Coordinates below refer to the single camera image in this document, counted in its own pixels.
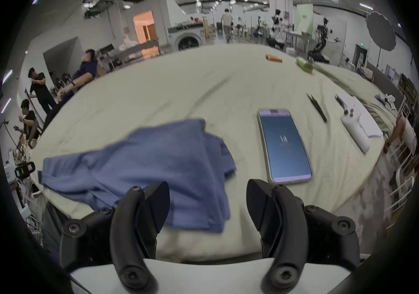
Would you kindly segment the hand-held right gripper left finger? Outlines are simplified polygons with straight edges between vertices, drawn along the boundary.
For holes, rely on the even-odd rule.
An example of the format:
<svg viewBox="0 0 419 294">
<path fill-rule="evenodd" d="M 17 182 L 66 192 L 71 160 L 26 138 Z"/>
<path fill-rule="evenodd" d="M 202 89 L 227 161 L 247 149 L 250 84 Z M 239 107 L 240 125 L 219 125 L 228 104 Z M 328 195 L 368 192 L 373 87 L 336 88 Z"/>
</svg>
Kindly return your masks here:
<svg viewBox="0 0 419 294">
<path fill-rule="evenodd" d="M 158 282 L 145 259 L 155 259 L 156 238 L 169 209 L 167 182 L 131 187 L 113 207 L 63 224 L 60 265 L 72 272 L 111 263 L 129 293 L 156 293 Z"/>
</svg>

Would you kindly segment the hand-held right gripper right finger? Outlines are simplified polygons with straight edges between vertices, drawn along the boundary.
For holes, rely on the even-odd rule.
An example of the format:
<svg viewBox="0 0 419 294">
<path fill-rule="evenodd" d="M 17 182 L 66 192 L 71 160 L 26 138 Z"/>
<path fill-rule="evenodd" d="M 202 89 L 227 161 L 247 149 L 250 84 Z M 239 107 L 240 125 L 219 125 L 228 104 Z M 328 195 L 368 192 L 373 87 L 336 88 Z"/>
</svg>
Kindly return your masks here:
<svg viewBox="0 0 419 294">
<path fill-rule="evenodd" d="M 264 293 L 289 293 L 307 263 L 348 271 L 359 267 L 359 241 L 351 218 L 305 206 L 287 187 L 260 179 L 248 181 L 246 204 L 261 236 L 262 258 L 273 259 L 261 281 Z"/>
</svg>

